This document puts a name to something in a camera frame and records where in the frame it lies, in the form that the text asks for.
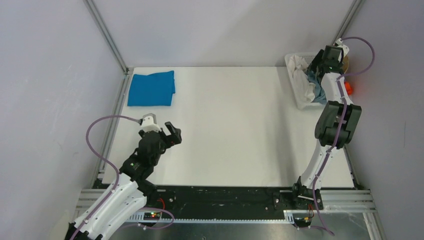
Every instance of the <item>white wall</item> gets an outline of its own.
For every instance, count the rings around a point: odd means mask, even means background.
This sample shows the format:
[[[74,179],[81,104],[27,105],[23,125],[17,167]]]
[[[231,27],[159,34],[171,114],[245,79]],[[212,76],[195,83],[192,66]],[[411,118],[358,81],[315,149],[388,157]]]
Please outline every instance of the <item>white wall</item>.
[[[85,132],[123,74],[82,0],[0,1],[0,54],[0,238],[46,240],[94,171]]]
[[[424,1],[367,1],[348,36],[375,47],[368,72],[351,77],[362,106],[350,144],[358,177],[374,196],[388,239],[423,239],[424,216]],[[370,50],[346,42],[353,71]]]
[[[284,66],[335,37],[353,0],[96,0],[130,67]]]

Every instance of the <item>white basket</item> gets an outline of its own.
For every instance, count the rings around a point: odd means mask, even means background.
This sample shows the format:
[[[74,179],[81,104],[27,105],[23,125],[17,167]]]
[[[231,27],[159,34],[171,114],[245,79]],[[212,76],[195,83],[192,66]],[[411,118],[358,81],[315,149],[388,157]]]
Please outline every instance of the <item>white basket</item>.
[[[307,64],[310,64],[312,62],[312,60],[314,60],[315,56],[317,55],[317,52],[296,52],[296,53],[290,53],[287,54],[286,56],[284,56],[284,60],[285,60],[285,65],[287,66],[289,64],[289,60],[290,57],[293,55],[297,55],[299,57],[302,57],[305,59]],[[319,102],[310,102],[310,103],[304,103],[301,102],[299,99],[299,96],[297,95],[298,91],[295,90],[296,85],[295,85],[295,80],[293,79],[293,72],[290,69],[287,69],[288,71],[288,77],[290,78],[290,83],[291,83],[291,88],[293,89],[293,94],[294,94],[294,99],[296,100],[296,105],[297,108],[302,110],[305,107],[317,107],[317,106],[322,106],[321,103]]]

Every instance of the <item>blue cloth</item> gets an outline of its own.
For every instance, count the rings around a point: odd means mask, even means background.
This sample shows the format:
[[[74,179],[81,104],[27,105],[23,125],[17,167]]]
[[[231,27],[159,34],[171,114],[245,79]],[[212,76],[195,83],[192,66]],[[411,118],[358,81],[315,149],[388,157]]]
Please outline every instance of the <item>blue cloth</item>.
[[[326,98],[326,92],[321,87],[321,84],[318,82],[317,78],[315,77],[315,74],[312,71],[307,71],[307,80],[311,83],[315,84],[315,98],[313,99],[313,103],[320,103],[320,104],[327,104],[327,98]]]
[[[129,87],[128,106],[171,106],[175,93],[174,71],[150,75],[134,74]]]

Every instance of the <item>white tabletop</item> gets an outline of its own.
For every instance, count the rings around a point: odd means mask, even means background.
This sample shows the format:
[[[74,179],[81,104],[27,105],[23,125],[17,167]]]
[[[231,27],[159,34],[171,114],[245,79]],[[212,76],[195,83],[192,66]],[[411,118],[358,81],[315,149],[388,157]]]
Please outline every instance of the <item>white tabletop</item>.
[[[127,106],[122,115],[154,113],[181,129],[148,178],[156,185],[289,187],[306,169],[324,107],[298,110],[285,67],[136,67],[134,74],[175,71],[172,106]],[[121,167],[138,146],[139,126],[121,119],[109,159]],[[115,179],[107,166],[103,183]],[[353,187],[343,151],[323,187]]]

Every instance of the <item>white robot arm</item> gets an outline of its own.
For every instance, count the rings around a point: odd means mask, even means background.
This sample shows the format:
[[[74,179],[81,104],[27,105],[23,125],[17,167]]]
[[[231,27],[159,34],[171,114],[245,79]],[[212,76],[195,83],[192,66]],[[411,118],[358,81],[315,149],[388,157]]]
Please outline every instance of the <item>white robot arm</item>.
[[[156,124],[152,113],[143,116],[138,148],[119,169],[115,180],[95,203],[69,224],[66,240],[108,240],[132,214],[143,208],[156,186],[148,182],[166,149],[180,144],[181,130],[170,122],[170,135]]]
[[[326,46],[308,68],[320,81],[327,104],[315,127],[315,151],[306,170],[293,185],[293,193],[301,199],[314,200],[312,191],[321,188],[323,174],[344,144],[351,141],[361,115],[361,107],[348,97],[342,75],[341,62],[347,51],[349,48],[345,45]]]

